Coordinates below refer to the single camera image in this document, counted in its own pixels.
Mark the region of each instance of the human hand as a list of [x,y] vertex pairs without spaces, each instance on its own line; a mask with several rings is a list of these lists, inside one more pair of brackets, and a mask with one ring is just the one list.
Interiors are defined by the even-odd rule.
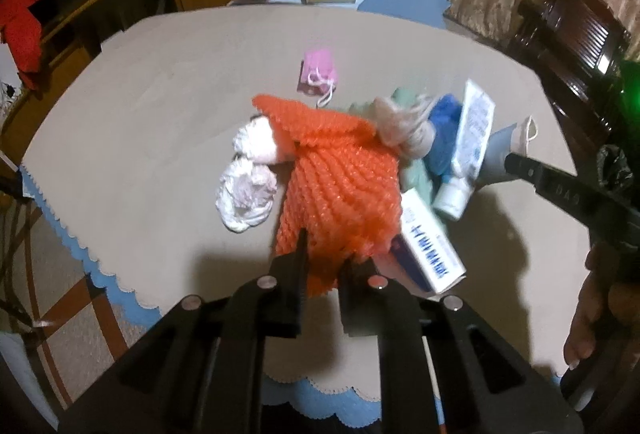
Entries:
[[594,245],[586,259],[591,271],[582,284],[578,305],[564,344],[564,360],[575,369],[596,348],[593,324],[602,316],[605,306],[623,325],[631,327],[631,338],[623,350],[616,380],[624,378],[640,358],[640,284],[612,283],[620,254],[605,243]]

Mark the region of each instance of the blue sponge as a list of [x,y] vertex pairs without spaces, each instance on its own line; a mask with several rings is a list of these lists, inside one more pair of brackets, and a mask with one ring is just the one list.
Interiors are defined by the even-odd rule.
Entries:
[[442,176],[451,165],[461,114],[462,104],[453,94],[443,96],[431,110],[429,120],[436,128],[436,136],[424,162],[436,176]]

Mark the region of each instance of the pink pouch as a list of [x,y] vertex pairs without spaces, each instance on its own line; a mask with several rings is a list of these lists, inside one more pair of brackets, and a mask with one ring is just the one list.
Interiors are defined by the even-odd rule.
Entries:
[[337,82],[338,73],[328,49],[305,53],[298,91],[310,96],[322,96],[316,106],[324,107],[331,101]]

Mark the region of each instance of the blue scalloped tablecloth edge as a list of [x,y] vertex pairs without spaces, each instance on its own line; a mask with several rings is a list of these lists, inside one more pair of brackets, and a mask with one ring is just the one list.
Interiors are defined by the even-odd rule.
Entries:
[[[78,239],[70,236],[60,220],[53,215],[28,170],[21,165],[20,172],[24,187],[42,210],[47,223],[53,227],[72,257],[82,262],[84,272],[89,274],[94,285],[105,289],[109,302],[119,304],[127,320],[133,324],[150,328],[158,322],[161,317],[160,310],[143,308],[138,303],[134,291],[125,292],[120,289],[115,275],[105,275],[100,272],[98,263],[89,257],[88,249],[80,247]],[[353,389],[338,394],[325,394],[313,387],[306,378],[293,384],[281,384],[265,375],[262,380],[262,403],[264,405],[290,403],[300,414],[311,419],[328,418],[335,414],[342,423],[352,428],[370,425],[380,419],[382,412],[379,401],[363,400]],[[440,400],[437,398],[436,409],[438,420],[442,424],[444,414]]]

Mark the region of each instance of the white wall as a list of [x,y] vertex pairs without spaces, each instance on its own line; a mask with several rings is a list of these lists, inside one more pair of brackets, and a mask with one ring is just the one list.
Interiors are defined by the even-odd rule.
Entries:
[[11,56],[7,44],[0,44],[0,81],[16,89],[20,87],[18,68],[15,65],[14,58]]

